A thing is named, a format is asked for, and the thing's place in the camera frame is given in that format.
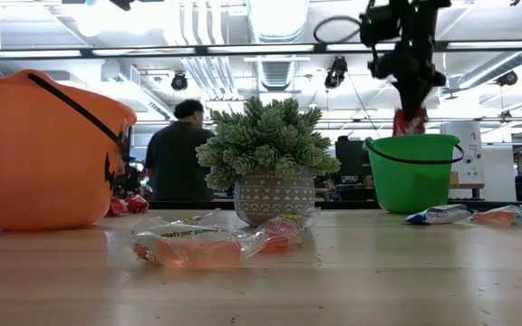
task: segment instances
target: green bucket handle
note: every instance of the green bucket handle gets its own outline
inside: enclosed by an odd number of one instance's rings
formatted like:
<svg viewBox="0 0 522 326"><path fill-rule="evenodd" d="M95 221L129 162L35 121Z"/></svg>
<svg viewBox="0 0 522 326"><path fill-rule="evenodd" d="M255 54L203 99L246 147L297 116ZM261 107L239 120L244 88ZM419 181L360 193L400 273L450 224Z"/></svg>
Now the green bucket handle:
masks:
<svg viewBox="0 0 522 326"><path fill-rule="evenodd" d="M442 165L442 164L452 164L452 163L460 162L464 158L464 149L462 149L462 147L459 146L459 144L455 144L454 147L460 151L460 154L461 154L460 158L454 158L454 159L449 159L449 160L428 161L428 160L418 160L418 159L395 158L390 155L384 154L384 153L380 152L378 149L374 148L373 139L371 139L369 137L366 139L366 141L364 143L365 143L366 147L369 150L371 150L372 152L374 152L376 155L378 155L382 158L389 159L394 162L399 162L399 163L417 164L417 165Z"/></svg>

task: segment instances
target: potted plant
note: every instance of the potted plant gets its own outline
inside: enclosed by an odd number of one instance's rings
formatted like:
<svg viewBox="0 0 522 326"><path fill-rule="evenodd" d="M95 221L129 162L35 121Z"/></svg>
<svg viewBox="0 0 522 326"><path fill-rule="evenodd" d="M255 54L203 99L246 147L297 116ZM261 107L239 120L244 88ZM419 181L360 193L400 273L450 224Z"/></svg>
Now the potted plant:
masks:
<svg viewBox="0 0 522 326"><path fill-rule="evenodd" d="M264 106L249 99L244 114L213 112L217 135L197 148L198 162L212 167L210 188L235 185L235 210L250 225L314 206L314 176L340 167L327 155L328 138L314 132L319 109L299 111L296 100Z"/></svg>

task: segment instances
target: computer monitor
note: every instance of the computer monitor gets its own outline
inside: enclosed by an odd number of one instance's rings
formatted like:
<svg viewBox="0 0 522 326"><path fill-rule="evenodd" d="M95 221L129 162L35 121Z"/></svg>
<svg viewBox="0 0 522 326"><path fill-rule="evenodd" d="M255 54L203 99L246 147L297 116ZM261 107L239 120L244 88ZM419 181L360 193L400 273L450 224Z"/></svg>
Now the computer monitor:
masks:
<svg viewBox="0 0 522 326"><path fill-rule="evenodd" d="M363 150L363 141L346 140L335 142L335 156L340 160L340 171L337 173L341 181L355 177L355 182L363 176L372 174L370 157Z"/></svg>

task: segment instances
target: black shirt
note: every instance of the black shirt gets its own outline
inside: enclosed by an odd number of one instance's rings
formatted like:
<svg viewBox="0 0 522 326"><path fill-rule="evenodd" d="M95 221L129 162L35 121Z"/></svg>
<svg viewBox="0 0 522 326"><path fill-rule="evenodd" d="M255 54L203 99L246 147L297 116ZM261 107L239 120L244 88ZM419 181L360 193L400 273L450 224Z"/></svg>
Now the black shirt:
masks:
<svg viewBox="0 0 522 326"><path fill-rule="evenodd" d="M150 186L154 200L209 201L205 175L210 168L198 164L198 147L215 134L187 122L176 121L152 136L146 154L151 170Z"/></svg>

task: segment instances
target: green bucket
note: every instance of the green bucket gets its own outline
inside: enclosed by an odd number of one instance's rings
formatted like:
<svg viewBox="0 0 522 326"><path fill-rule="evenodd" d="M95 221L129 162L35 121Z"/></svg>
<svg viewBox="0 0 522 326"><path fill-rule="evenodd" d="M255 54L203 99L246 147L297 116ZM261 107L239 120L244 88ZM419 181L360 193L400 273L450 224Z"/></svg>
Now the green bucket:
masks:
<svg viewBox="0 0 522 326"><path fill-rule="evenodd" d="M460 158L452 159L454 147ZM459 139L452 135L368 138L363 148L370 154L378 203L396 214L447 204L451 165L464 157Z"/></svg>

